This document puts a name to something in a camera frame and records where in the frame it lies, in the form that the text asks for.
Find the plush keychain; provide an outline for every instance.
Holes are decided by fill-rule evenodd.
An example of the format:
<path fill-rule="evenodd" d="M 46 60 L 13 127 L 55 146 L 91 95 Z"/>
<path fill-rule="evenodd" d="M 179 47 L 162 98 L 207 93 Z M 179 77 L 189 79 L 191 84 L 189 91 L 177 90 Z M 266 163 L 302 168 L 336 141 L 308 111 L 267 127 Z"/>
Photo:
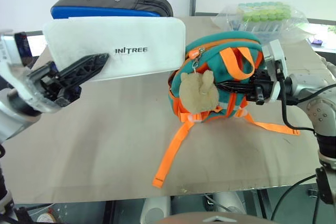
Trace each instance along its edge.
<path fill-rule="evenodd" d="M 201 73 L 182 73 L 180 99 L 190 113 L 198 114 L 214 110 L 218 106 L 219 94 L 214 84 L 214 73 L 206 70 Z"/>

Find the orange strap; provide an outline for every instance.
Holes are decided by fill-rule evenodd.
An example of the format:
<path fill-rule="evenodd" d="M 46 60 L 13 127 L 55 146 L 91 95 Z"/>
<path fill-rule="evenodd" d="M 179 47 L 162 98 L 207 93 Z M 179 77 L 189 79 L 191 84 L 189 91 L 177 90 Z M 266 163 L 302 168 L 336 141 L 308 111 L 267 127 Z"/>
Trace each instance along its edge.
<path fill-rule="evenodd" d="M 160 167 L 158 172 L 155 174 L 155 177 L 153 179 L 152 185 L 157 188 L 162 188 L 163 182 L 170 170 L 170 167 L 173 163 L 174 157 L 179 150 L 183 140 L 188 135 L 188 132 L 192 126 L 194 126 L 195 123 L 186 121 L 182 127 L 178 130 L 178 132 L 175 134 L 174 138 L 172 139 L 166 153 L 164 154 L 164 157 L 161 161 Z"/>
<path fill-rule="evenodd" d="M 248 48 L 238 47 L 238 50 L 241 52 L 241 55 L 251 64 L 252 70 L 250 73 L 244 73 L 243 71 L 241 71 L 237 62 L 236 55 L 231 47 L 220 51 L 219 54 L 222 57 L 228 73 L 237 80 L 245 80 L 247 78 L 250 78 L 254 74 L 255 66 L 250 50 Z"/>
<path fill-rule="evenodd" d="M 244 117 L 244 119 L 247 122 L 257 125 L 259 127 L 262 127 L 265 130 L 275 131 L 278 133 L 283 133 L 283 134 L 288 134 L 288 135 L 295 135 L 295 136 L 300 135 L 300 131 L 293 130 L 285 125 L 255 122 L 252 116 L 250 115 L 250 113 L 247 113 L 246 115 L 243 115 L 243 114 L 244 114 L 244 110 L 238 110 L 236 113 L 236 117 L 238 118 Z"/>

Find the teal backpack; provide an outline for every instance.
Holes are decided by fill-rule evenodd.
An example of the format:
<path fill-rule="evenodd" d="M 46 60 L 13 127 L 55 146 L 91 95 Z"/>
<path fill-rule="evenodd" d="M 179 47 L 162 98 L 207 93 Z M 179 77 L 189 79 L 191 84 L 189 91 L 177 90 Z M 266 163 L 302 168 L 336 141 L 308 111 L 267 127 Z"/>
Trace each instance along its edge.
<path fill-rule="evenodd" d="M 292 135 L 300 134 L 284 125 L 255 122 L 244 109 L 247 105 L 244 94 L 229 93 L 218 89 L 217 108 L 199 114 L 189 113 L 181 103 L 179 96 L 181 73 L 204 73 L 206 70 L 211 70 L 214 74 L 214 83 L 229 80 L 248 83 L 257 68 L 265 68 L 260 41 L 256 36 L 245 31 L 213 34 L 198 39 L 186 47 L 185 62 L 168 79 L 169 98 L 173 112 L 184 124 L 172 139 L 153 180 L 153 186 L 158 188 L 163 186 L 174 156 L 195 122 L 208 122 L 217 118 L 236 116 L 243 117 L 248 122 L 267 130 Z"/>

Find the beige table surface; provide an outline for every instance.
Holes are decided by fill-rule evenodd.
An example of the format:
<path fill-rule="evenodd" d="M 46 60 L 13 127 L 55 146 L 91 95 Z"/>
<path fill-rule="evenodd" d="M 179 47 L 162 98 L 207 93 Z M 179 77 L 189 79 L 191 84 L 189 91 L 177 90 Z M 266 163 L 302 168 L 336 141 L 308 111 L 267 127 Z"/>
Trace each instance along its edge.
<path fill-rule="evenodd" d="M 182 19 L 187 42 L 219 31 L 208 17 Z M 303 41 L 285 45 L 290 72 L 331 81 Z M 48 50 L 37 64 L 50 59 Z M 162 189 L 151 185 L 181 126 L 167 95 L 169 73 L 82 85 L 81 98 L 7 141 L 2 159 L 16 202 L 71 202 L 181 195 L 291 185 L 319 166 L 312 133 L 268 132 L 243 119 L 197 124 L 179 150 Z M 280 103 L 250 104 L 255 120 L 282 123 Z M 297 107 L 289 121 L 311 126 Z"/>

